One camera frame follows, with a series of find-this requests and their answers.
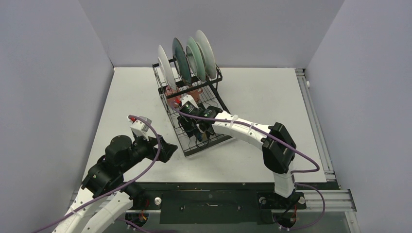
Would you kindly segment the green rimmed white plate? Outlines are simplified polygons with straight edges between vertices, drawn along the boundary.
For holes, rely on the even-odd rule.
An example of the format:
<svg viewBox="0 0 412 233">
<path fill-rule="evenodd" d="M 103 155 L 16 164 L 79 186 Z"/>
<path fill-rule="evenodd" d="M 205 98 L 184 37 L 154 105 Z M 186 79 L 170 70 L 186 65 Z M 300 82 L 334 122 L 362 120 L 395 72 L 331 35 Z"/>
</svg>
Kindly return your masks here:
<svg viewBox="0 0 412 233">
<path fill-rule="evenodd" d="M 159 45 L 157 49 L 157 59 L 166 84 L 171 90 L 176 91 L 177 86 L 175 83 L 173 71 L 170 62 L 167 58 L 167 55 L 161 45 Z"/>
</svg>

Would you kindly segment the large pink mug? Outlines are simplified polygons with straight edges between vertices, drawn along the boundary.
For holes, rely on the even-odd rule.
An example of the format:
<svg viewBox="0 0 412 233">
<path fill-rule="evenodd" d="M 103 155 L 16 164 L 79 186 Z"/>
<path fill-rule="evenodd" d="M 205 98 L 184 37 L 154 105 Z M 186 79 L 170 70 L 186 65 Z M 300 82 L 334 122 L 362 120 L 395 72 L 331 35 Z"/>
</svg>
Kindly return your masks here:
<svg viewBox="0 0 412 233">
<path fill-rule="evenodd" d="M 180 97 L 181 96 L 177 95 L 177 96 L 171 97 L 171 95 L 174 95 L 177 92 L 179 92 L 178 87 L 176 89 L 172 89 L 169 85 L 166 87 L 166 90 L 165 90 L 165 95 L 166 95 L 166 97 L 168 97 L 167 98 L 168 105 L 170 105 L 172 107 L 175 107 L 175 108 L 178 108 L 180 106 L 180 103 L 181 103 Z"/>
</svg>

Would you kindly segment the blue glazed plate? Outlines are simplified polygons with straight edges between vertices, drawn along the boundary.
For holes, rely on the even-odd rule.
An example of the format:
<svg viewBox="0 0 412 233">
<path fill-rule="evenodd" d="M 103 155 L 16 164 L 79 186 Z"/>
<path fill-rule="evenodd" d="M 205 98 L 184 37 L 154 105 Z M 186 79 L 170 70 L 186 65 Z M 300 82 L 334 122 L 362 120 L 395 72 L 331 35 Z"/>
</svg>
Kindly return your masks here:
<svg viewBox="0 0 412 233">
<path fill-rule="evenodd" d="M 183 46 L 178 38 L 174 38 L 172 41 L 172 53 L 175 58 L 175 65 L 179 76 L 187 86 L 192 86 L 191 72 L 186 54 L 183 50 Z"/>
</svg>

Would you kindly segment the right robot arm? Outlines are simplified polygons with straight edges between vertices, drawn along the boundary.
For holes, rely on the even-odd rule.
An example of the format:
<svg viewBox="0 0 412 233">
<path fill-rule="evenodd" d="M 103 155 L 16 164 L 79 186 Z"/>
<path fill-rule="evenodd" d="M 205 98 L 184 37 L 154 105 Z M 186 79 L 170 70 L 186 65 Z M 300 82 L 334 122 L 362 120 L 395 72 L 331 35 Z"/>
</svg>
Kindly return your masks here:
<svg viewBox="0 0 412 233">
<path fill-rule="evenodd" d="M 229 135 L 260 149 L 264 165 L 274 175 L 275 203 L 280 207 L 287 207 L 293 202 L 295 180 L 292 165 L 296 144 L 284 125 L 253 123 L 213 106 L 200 110 L 191 102 L 186 102 L 177 111 L 203 133 L 212 130 L 214 133 Z"/>
</svg>

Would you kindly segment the small pink mug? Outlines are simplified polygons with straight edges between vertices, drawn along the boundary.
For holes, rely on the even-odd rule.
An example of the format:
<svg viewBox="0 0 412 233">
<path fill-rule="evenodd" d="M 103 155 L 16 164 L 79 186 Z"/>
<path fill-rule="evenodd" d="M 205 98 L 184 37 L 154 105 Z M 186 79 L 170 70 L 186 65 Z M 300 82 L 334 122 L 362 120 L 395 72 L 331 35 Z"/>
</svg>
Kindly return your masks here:
<svg viewBox="0 0 412 233">
<path fill-rule="evenodd" d="M 193 97 L 193 99 L 195 100 L 196 103 L 200 103 L 201 102 L 201 98 L 200 95 L 203 93 L 203 89 L 202 88 L 198 88 L 196 90 L 192 90 L 189 91 L 188 94 L 191 95 Z"/>
</svg>

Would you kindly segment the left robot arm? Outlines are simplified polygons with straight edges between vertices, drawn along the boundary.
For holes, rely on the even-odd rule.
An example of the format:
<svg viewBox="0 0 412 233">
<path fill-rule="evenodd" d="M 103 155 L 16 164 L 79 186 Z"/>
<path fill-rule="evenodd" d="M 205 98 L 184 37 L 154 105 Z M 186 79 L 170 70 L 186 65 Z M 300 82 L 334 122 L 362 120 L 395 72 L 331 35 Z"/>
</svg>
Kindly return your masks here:
<svg viewBox="0 0 412 233">
<path fill-rule="evenodd" d="M 115 136 L 105 154 L 87 172 L 68 210 L 71 215 L 54 232 L 102 232 L 126 210 L 148 207 L 145 189 L 137 182 L 126 186 L 124 174 L 143 159 L 166 163 L 177 149 L 177 145 L 167 143 L 162 137 Z"/>
</svg>

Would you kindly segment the light teal flower plate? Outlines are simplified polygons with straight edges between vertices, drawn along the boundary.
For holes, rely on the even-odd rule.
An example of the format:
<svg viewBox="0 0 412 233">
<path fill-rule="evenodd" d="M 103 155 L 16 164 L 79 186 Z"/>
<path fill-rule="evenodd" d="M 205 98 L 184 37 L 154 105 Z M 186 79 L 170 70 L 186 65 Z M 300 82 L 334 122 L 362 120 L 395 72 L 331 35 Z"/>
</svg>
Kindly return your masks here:
<svg viewBox="0 0 412 233">
<path fill-rule="evenodd" d="M 189 61 L 191 71 L 200 81 L 206 81 L 205 65 L 202 59 L 202 55 L 193 37 L 189 37 L 186 45 L 186 55 Z"/>
</svg>

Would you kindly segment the red and blue plate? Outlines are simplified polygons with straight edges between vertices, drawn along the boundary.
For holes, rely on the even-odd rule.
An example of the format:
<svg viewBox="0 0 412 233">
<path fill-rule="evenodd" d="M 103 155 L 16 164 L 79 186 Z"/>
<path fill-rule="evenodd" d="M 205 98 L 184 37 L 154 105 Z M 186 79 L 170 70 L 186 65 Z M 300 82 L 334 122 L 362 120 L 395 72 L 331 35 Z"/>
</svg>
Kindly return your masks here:
<svg viewBox="0 0 412 233">
<path fill-rule="evenodd" d="M 200 47 L 204 57 L 206 73 L 210 79 L 215 79 L 217 75 L 215 56 L 211 44 L 203 31 L 197 30 L 195 34 L 195 41 Z"/>
</svg>

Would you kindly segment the black wire dish rack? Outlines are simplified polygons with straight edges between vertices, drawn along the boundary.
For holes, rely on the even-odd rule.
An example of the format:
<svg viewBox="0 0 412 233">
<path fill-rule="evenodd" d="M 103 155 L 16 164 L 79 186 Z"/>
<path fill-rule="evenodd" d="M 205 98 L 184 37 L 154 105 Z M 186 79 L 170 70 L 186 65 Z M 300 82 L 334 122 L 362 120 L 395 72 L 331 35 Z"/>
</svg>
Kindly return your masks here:
<svg viewBox="0 0 412 233">
<path fill-rule="evenodd" d="M 182 116 L 175 111 L 176 108 L 181 108 L 184 102 L 190 101 L 197 108 L 196 113 L 205 110 L 229 112 L 218 92 L 218 83 L 223 80 L 221 69 L 218 66 L 216 66 L 217 78 L 202 82 L 193 75 L 191 77 L 192 86 L 187 86 L 181 77 L 175 75 L 175 90 L 168 86 L 163 77 L 160 63 L 153 64 L 152 69 L 158 85 L 158 94 L 185 157 L 190 157 L 232 138 L 225 134 L 216 133 L 212 128 L 201 130 L 195 119 Z"/>
</svg>

